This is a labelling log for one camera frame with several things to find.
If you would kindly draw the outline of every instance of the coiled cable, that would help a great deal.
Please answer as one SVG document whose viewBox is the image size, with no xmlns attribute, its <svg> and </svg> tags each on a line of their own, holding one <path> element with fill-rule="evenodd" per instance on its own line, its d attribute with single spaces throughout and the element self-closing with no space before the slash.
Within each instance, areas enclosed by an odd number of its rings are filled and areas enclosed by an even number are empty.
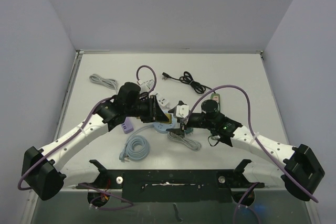
<svg viewBox="0 0 336 224">
<path fill-rule="evenodd" d="M 146 138 L 136 134 L 140 131 L 153 127 L 153 124 L 144 126 L 136 130 L 132 135 L 130 135 L 129 138 L 126 140 L 124 149 L 119 155 L 119 160 L 124 161 L 127 157 L 132 161 L 140 161 L 147 157 L 150 151 L 149 143 Z M 138 145 L 140 145 L 141 148 L 136 150 L 135 147 Z"/>
</svg>

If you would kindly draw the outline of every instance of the white power plug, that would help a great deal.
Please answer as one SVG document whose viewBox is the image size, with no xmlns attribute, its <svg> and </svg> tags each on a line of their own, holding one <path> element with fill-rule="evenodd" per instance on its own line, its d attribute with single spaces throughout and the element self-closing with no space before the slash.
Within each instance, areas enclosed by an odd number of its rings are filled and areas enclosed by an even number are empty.
<svg viewBox="0 0 336 224">
<path fill-rule="evenodd" d="M 155 95 L 157 102 L 159 103 L 159 105 L 161 105 L 162 107 L 165 108 L 169 108 L 169 100 L 167 98 L 165 98 L 163 95 L 161 95 L 159 92 L 157 92 L 156 90 L 154 90 L 151 95 Z"/>
</svg>

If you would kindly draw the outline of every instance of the work surface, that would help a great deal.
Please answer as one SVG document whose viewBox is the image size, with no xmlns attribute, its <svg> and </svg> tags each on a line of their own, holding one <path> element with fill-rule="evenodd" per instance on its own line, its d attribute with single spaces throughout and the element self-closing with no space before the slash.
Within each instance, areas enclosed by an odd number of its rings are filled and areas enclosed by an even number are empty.
<svg viewBox="0 0 336 224">
<path fill-rule="evenodd" d="M 91 74 L 97 73 L 105 78 L 117 79 L 121 86 L 125 82 L 136 82 L 135 72 L 140 65 L 149 65 L 155 70 L 158 77 L 155 89 L 170 100 L 171 108 L 179 100 L 192 107 L 200 95 L 185 84 L 174 80 L 162 80 L 162 72 L 178 78 L 184 71 L 189 71 L 195 81 L 211 88 L 223 84 L 242 87 L 251 100 L 251 121 L 254 130 L 280 143 L 287 143 L 263 63 L 257 54 L 84 54 L 60 135 L 83 121 L 99 100 L 115 94 L 113 90 L 91 83 L 89 81 Z M 140 78 L 149 80 L 153 79 L 153 76 L 150 70 L 142 69 Z M 234 89 L 221 89 L 217 93 L 221 98 L 221 112 L 247 125 L 247 105 L 244 95 Z M 135 130 L 144 126 L 135 118 L 131 121 Z M 172 142 L 166 134 L 147 129 L 140 134 L 150 143 L 149 155 L 139 162 L 121 162 L 119 154 L 130 134 L 124 134 L 121 126 L 117 126 L 110 133 L 86 146 L 66 164 L 66 167 L 78 165 L 89 167 L 90 159 L 97 159 L 107 169 L 231 169 L 244 158 L 266 162 L 246 151 L 222 143 L 210 147 L 207 141 L 209 131 L 200 129 L 196 129 L 190 135 L 190 138 L 202 144 L 202 149 L 198 152 Z"/>
</svg>

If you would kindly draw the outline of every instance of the cable clip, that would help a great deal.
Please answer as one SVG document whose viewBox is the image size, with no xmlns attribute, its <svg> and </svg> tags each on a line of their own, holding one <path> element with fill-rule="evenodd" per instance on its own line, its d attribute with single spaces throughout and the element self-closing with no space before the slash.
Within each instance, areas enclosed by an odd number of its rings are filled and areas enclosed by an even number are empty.
<svg viewBox="0 0 336 224">
<path fill-rule="evenodd" d="M 81 130 L 85 137 L 88 137 L 85 130 L 81 126 L 76 126 L 77 129 Z"/>
<path fill-rule="evenodd" d="M 254 133 L 254 136 L 252 137 L 252 139 L 251 139 L 251 141 L 250 141 L 250 144 L 249 144 L 249 149 L 250 149 L 250 151 L 252 151 L 252 150 L 251 150 L 251 146 L 253 145 L 253 142 L 256 140 L 256 138 L 257 138 L 259 135 L 260 135 L 259 132 Z"/>
</svg>

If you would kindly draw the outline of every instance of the white wall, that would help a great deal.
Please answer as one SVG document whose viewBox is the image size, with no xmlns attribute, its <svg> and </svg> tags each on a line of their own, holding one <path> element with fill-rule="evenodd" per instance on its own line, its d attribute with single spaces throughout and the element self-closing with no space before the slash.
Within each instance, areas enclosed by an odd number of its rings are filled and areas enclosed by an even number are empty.
<svg viewBox="0 0 336 224">
<path fill-rule="evenodd" d="M 309 145 L 325 169 L 316 191 L 323 224 L 336 222 L 336 0 L 293 0 L 265 51 L 292 144 Z"/>
<path fill-rule="evenodd" d="M 76 49 L 265 49 L 292 0 L 50 0 Z"/>
<path fill-rule="evenodd" d="M 75 50 L 49 0 L 0 0 L 0 223 L 19 223 L 23 154 L 52 140 Z"/>
</svg>

